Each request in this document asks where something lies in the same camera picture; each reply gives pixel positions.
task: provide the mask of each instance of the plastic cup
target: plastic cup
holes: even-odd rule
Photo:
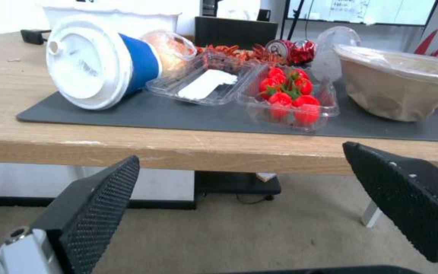
[[[91,110],[114,106],[162,72],[152,45],[89,15],[59,21],[48,39],[46,57],[49,74],[63,97]]]

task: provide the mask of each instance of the table leg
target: table leg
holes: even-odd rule
[[[380,215],[381,215],[381,210],[373,201],[371,201],[368,207],[366,208],[363,217],[361,218],[361,222],[367,228],[372,228]]]

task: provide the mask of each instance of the textured black pad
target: textured black pad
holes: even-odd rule
[[[371,199],[417,250],[438,262],[438,168],[357,143],[343,147]]]
[[[92,271],[121,221],[139,168],[132,156],[73,182],[33,223],[47,232],[65,273]]]
[[[379,118],[351,100],[344,85],[335,83],[341,114],[330,118],[315,135],[438,141],[438,109],[420,123],[405,123]],[[298,130],[255,123],[245,106],[231,102],[210,107],[187,104],[150,92],[125,98],[111,109],[88,111],[69,103],[55,93],[18,114],[19,120],[144,128],[189,129],[230,132],[299,134]]]

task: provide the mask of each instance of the clear plastic lid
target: clear plastic lid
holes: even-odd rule
[[[341,62],[334,52],[334,45],[359,46],[361,39],[354,30],[335,26],[321,33],[317,38],[317,50],[312,61],[312,74],[318,79],[335,81],[342,76]]]
[[[152,45],[157,51],[163,68],[162,77],[177,74],[197,54],[197,49],[191,41],[171,31],[152,31],[141,36],[140,39]]]
[[[235,99],[252,71],[253,66],[248,62],[206,51],[177,74],[148,81],[146,89],[195,104],[222,105]]]

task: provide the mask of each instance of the white wall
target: white wall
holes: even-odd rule
[[[280,36],[281,21],[283,17],[283,10],[285,8],[285,0],[261,0],[261,8],[271,10],[270,21],[278,23],[277,37]],[[285,30],[283,38],[286,39],[290,26],[291,19],[285,22]],[[315,22],[310,21],[307,28],[307,37],[310,40],[316,41],[319,34],[333,26],[347,26],[355,30],[362,40],[362,46],[407,52],[413,45],[418,43],[422,35],[422,27],[408,27],[408,26],[386,26],[386,25],[372,25],[366,26],[363,24],[340,24],[332,22]],[[301,41],[305,39],[305,21],[297,21],[292,41]]]

